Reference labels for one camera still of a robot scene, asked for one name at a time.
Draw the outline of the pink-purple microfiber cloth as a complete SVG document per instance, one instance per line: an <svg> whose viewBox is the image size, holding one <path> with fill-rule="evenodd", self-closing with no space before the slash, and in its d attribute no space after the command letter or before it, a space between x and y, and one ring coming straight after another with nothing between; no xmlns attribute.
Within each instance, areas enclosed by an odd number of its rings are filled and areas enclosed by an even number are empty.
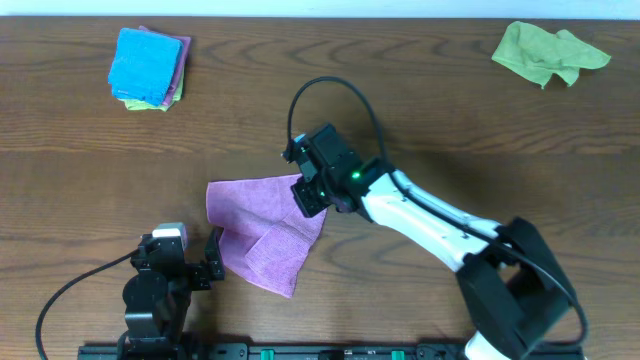
<svg viewBox="0 0 640 360"><path fill-rule="evenodd" d="M217 181L208 184L210 224L223 229L224 265L247 282L285 298L320 237L326 211L306 218L294 201L296 175Z"/></svg>

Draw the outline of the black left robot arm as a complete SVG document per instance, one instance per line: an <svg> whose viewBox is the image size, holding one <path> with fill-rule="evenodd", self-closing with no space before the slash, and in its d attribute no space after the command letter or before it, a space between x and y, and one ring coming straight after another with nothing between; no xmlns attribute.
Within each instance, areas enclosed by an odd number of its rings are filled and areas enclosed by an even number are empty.
<svg viewBox="0 0 640 360"><path fill-rule="evenodd" d="M131 265L137 274L124 286L127 331L116 345L118 359L193 359L197 342L183 333L191 295L225 278L220 228L209 235L204 259L185 260L186 226L165 223L144 234Z"/></svg>

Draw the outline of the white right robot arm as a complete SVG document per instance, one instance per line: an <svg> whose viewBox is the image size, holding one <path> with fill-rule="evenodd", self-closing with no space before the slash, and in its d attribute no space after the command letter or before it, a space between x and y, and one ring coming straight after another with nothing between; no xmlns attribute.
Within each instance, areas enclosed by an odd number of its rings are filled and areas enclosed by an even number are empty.
<svg viewBox="0 0 640 360"><path fill-rule="evenodd" d="M414 184L381 157L363 161L327 124L289 140L283 154L299 166L292 186L303 215L329 206L395 230L454 274L476 332L468 359L527 359L569 350L545 341L576 304L576 293L536 227L502 225L459 210Z"/></svg>

